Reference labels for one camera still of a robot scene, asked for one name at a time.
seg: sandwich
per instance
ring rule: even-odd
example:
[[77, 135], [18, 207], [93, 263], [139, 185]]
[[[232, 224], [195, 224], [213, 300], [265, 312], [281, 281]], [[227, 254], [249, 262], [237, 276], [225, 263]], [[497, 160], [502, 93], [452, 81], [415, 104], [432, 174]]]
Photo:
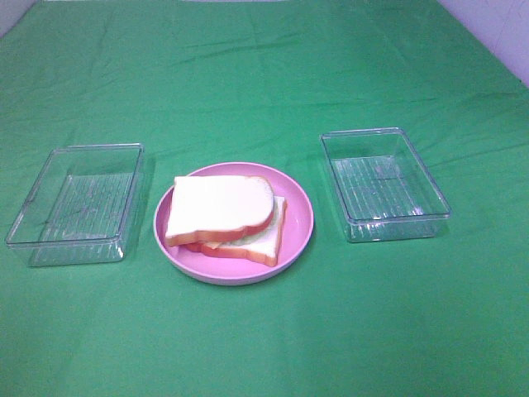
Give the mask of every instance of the sandwich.
[[177, 176], [165, 241], [207, 256], [273, 266], [286, 207], [261, 176]]
[[274, 216], [269, 226], [256, 234], [242, 237], [232, 242], [194, 242], [186, 247], [193, 252], [219, 258], [241, 258], [276, 266], [284, 224], [287, 200], [274, 196]]

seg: table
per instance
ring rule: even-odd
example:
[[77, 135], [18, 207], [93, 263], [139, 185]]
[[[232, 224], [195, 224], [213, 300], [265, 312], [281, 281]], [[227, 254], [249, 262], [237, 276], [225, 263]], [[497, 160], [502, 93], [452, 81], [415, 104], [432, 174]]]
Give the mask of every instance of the table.
[[[0, 395], [527, 395], [529, 91], [433, 0], [39, 2], [0, 40], [5, 236], [50, 150], [142, 142], [135, 249], [28, 268], [0, 248]], [[452, 207], [346, 242], [318, 136], [399, 126]], [[174, 268], [152, 218], [223, 161], [295, 178], [316, 226], [255, 285]]]

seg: container rim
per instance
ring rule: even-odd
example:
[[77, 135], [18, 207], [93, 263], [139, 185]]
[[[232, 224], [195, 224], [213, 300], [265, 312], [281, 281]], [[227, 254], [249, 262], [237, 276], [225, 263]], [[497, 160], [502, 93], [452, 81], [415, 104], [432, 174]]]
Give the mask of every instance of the container rim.
[[[17, 232], [17, 228], [20, 225], [23, 215], [25, 212], [25, 209], [31, 204], [33, 201], [36, 192], [41, 186], [41, 181], [43, 175], [46, 173], [48, 168], [50, 167], [51, 161], [54, 159], [56, 155], [60, 155], [63, 153], [69, 153], [74, 151], [112, 151], [112, 150], [137, 150], [137, 156], [136, 156], [136, 162], [134, 166], [133, 176], [131, 179], [131, 182], [127, 185], [126, 188], [126, 202], [125, 206], [122, 210], [119, 226], [117, 228], [117, 232], [114, 236], [110, 237], [97, 237], [97, 238], [83, 238], [83, 239], [69, 239], [69, 240], [58, 240], [58, 241], [48, 241], [48, 242], [39, 242], [39, 241], [33, 241], [33, 242], [14, 242], [13, 238]], [[141, 163], [143, 161], [143, 155], [145, 153], [145, 147], [143, 144], [137, 142], [137, 143], [117, 143], [117, 144], [93, 144], [93, 145], [72, 145], [72, 146], [66, 146], [66, 147], [60, 147], [55, 148], [52, 150], [45, 163], [43, 164], [39, 174], [36, 177], [35, 182], [33, 183], [30, 192], [26, 196], [26, 199], [24, 200], [24, 203], [20, 207], [17, 216], [12, 223], [11, 227], [9, 228], [9, 231], [4, 238], [4, 241], [6, 242], [6, 245], [10, 248], [42, 248], [45, 246], [83, 246], [87, 244], [101, 244], [101, 243], [114, 243], [117, 242], [123, 233], [123, 229], [125, 227], [125, 221], [127, 218], [128, 213], [131, 209], [131, 202], [135, 193], [135, 189], [137, 186], [137, 181], [139, 179], [139, 170], [141, 167]]]
[[[422, 173], [427, 177], [428, 182], [430, 183], [431, 187], [434, 189], [445, 211], [440, 212], [440, 213], [424, 213], [424, 214], [412, 214], [412, 215], [401, 215], [397, 217], [380, 217], [380, 218], [353, 218], [351, 215], [349, 215], [347, 211], [346, 200], [343, 196], [343, 193], [340, 187], [336, 185], [337, 175], [333, 167], [331, 166], [331, 158], [329, 156], [329, 152], [327, 149], [326, 139], [333, 138], [333, 137], [339, 137], [339, 136], [369, 136], [369, 135], [400, 135], [400, 137], [404, 140], [406, 147], [410, 150], [410, 153], [412, 154], [413, 158], [419, 165], [419, 168], [421, 169]], [[332, 175], [333, 175], [332, 182], [335, 185], [335, 191], [338, 194], [341, 207], [343, 209], [343, 212], [346, 216], [346, 220], [348, 223], [355, 224], [355, 225], [370, 225], [370, 224], [375, 224], [375, 223], [431, 221], [431, 220], [447, 219], [450, 217], [451, 208], [448, 202], [446, 201], [445, 195], [441, 192], [441, 189], [437, 185], [437, 182], [434, 180], [433, 176], [430, 174], [430, 171], [428, 170], [424, 161], [419, 156], [415, 147], [409, 140], [407, 133], [401, 127], [381, 127], [381, 128], [369, 128], [369, 129], [359, 129], [359, 130], [340, 130], [340, 131], [326, 132], [320, 135], [320, 142], [323, 146], [328, 169], [332, 172]]]

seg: bread crust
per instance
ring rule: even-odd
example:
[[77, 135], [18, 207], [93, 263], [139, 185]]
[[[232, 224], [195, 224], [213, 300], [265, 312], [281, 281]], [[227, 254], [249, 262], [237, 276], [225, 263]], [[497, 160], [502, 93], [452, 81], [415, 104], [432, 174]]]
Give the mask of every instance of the bread crust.
[[286, 216], [287, 201], [283, 201], [283, 216], [280, 219], [278, 228], [278, 236], [275, 244], [275, 255], [268, 256], [263, 252], [252, 251], [251, 249], [244, 248], [243, 246], [228, 246], [228, 245], [210, 245], [208, 242], [193, 242], [186, 244], [185, 247], [192, 252], [202, 252], [206, 256], [212, 256], [217, 258], [235, 258], [235, 259], [247, 259], [249, 261], [261, 263], [269, 267], [274, 267], [278, 264], [279, 248], [281, 247], [281, 240], [283, 236], [284, 219]]
[[265, 230], [274, 218], [274, 211], [266, 220], [259, 225], [244, 226], [235, 230], [195, 230], [190, 233], [183, 233], [172, 237], [167, 237], [165, 243], [168, 246], [181, 246], [193, 242], [232, 242], [245, 236], [251, 236]]

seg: plastic tray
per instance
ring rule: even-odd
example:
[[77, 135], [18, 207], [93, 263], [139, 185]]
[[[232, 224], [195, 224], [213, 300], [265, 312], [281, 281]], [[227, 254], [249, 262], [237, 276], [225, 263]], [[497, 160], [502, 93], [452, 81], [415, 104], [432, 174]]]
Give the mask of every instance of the plastic tray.
[[434, 237], [450, 206], [400, 128], [320, 137], [349, 242]]
[[52, 151], [7, 234], [31, 266], [121, 260], [136, 220], [141, 144]]

